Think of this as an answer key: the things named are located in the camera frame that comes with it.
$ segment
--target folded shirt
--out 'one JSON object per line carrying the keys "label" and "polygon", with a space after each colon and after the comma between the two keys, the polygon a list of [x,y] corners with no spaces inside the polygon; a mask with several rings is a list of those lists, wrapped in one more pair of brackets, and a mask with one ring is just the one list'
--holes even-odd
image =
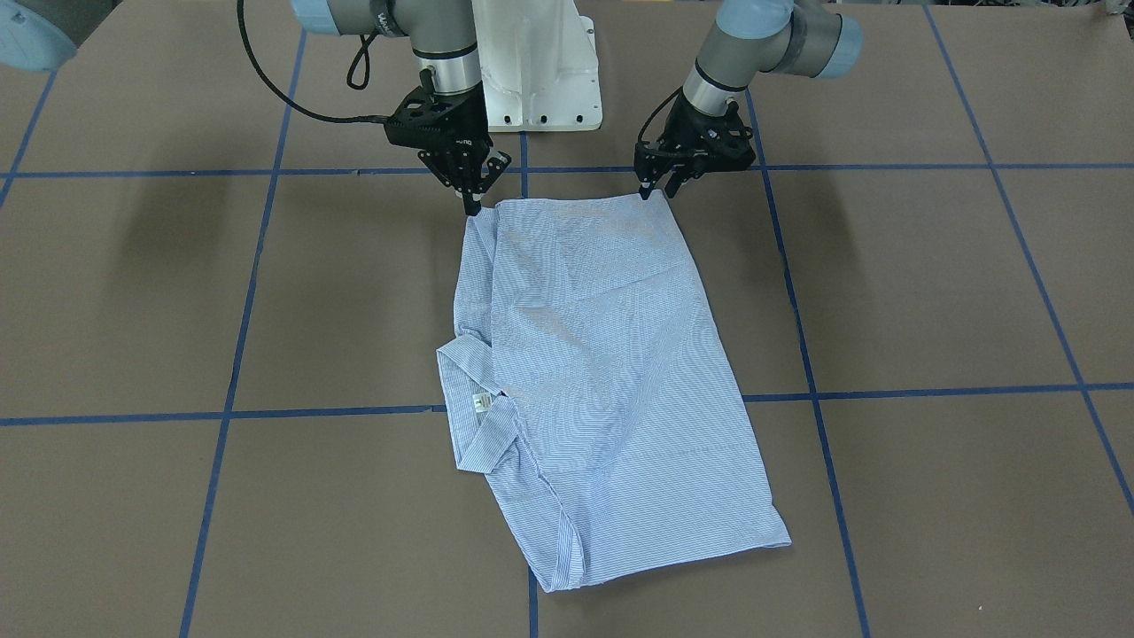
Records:
{"label": "folded shirt", "polygon": [[545,592],[790,544],[660,193],[469,218],[438,350],[457,468]]}

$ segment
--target light blue robot joint cap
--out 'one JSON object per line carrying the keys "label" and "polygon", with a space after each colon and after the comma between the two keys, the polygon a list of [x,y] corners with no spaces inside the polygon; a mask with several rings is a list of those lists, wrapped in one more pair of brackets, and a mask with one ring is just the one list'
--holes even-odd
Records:
{"label": "light blue robot joint cap", "polygon": [[725,0],[717,10],[717,26],[741,40],[761,40],[792,22],[792,0]]}
{"label": "light blue robot joint cap", "polygon": [[843,77],[858,61],[858,53],[862,52],[862,27],[858,26],[858,20],[850,16],[840,14],[839,17],[843,18],[839,41],[835,44],[831,59],[815,77]]}
{"label": "light blue robot joint cap", "polygon": [[58,26],[14,0],[0,0],[0,63],[50,73],[78,48]]}
{"label": "light blue robot joint cap", "polygon": [[311,33],[323,35],[342,35],[331,15],[328,0],[291,0],[291,10],[303,28]]}

